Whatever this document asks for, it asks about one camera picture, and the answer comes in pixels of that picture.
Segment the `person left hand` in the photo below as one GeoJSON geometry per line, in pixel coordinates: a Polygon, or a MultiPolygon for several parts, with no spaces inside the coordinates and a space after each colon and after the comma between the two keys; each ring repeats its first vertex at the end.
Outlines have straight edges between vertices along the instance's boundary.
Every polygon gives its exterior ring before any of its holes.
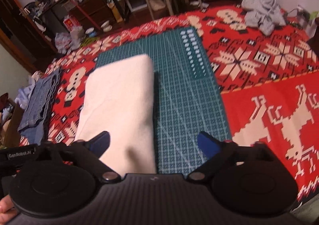
{"type": "Polygon", "coordinates": [[[12,220],[18,211],[14,208],[12,199],[9,195],[0,200],[0,224],[6,224],[12,220]]]}

